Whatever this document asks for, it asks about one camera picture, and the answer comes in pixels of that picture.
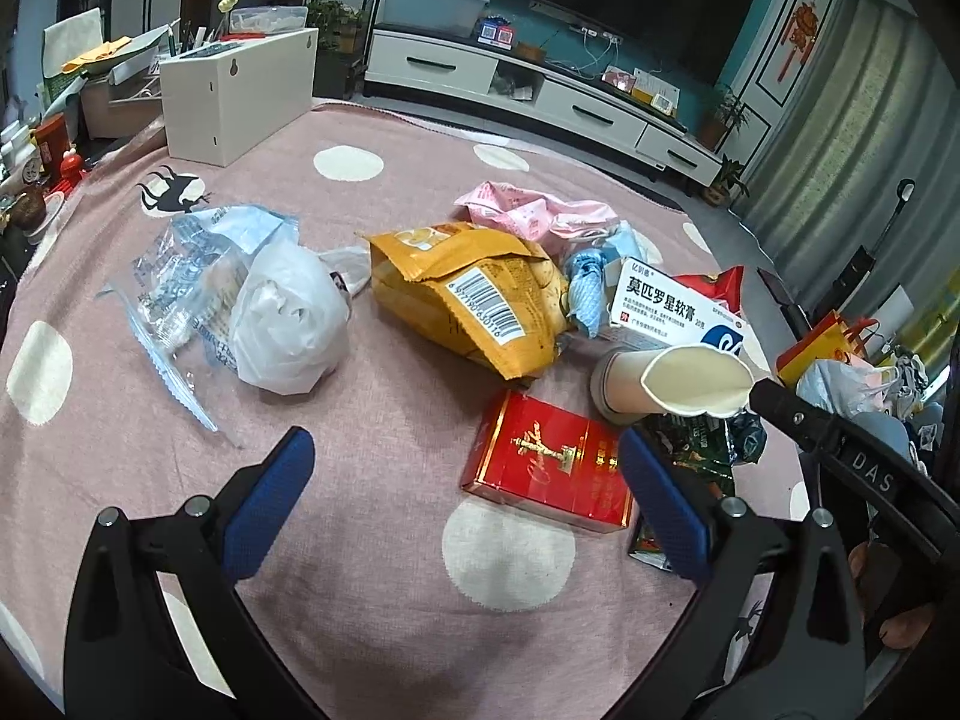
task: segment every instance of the teal wall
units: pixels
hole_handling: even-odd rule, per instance
[[[725,83],[731,83],[736,76],[740,65],[746,58],[750,45],[754,42],[757,31],[763,22],[767,8],[771,0],[754,0],[744,20],[743,28],[733,44],[730,57],[720,74],[720,80]],[[584,51],[583,38],[580,35],[570,31],[564,23],[551,19],[539,13],[534,13],[529,8],[529,0],[490,0],[490,11],[510,19],[517,28],[517,36],[525,43],[531,43],[535,46],[542,45],[547,50],[547,56],[550,59],[572,62],[576,66],[583,66],[589,63],[590,57]],[[589,50],[594,56],[600,55],[607,41],[603,38],[587,41]],[[616,55],[611,50],[603,61],[596,67],[606,68]],[[618,66],[626,71],[632,71],[635,67],[646,71],[657,70],[654,56],[645,50],[638,42],[625,40],[624,45],[620,47],[619,58],[616,62]],[[695,129],[699,124],[702,115],[702,97],[707,92],[707,86],[701,81],[685,74],[680,70],[665,70],[657,74],[662,79],[669,81],[680,89],[680,110],[678,118],[690,129]]]

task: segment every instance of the green wrapper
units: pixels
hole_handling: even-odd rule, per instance
[[[643,418],[642,424],[675,466],[693,470],[718,498],[736,494],[733,466],[756,463],[766,445],[760,418],[746,412],[732,419],[655,413]],[[637,519],[629,554],[664,571],[670,570],[643,512]]]

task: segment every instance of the red box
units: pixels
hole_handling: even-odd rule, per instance
[[[609,533],[634,500],[616,467],[619,432],[508,391],[484,414],[461,487],[496,503]]]

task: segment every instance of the cup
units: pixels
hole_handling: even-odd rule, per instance
[[[754,377],[730,352],[707,343],[652,351],[613,349],[590,377],[590,395],[603,417],[629,425],[648,413],[727,419],[744,408]]]

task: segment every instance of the tv stand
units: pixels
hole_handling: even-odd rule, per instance
[[[502,79],[526,90],[503,94]],[[683,124],[601,81],[578,79],[467,38],[378,25],[367,81],[488,105],[600,143],[657,170],[675,170],[709,186],[721,161]]]

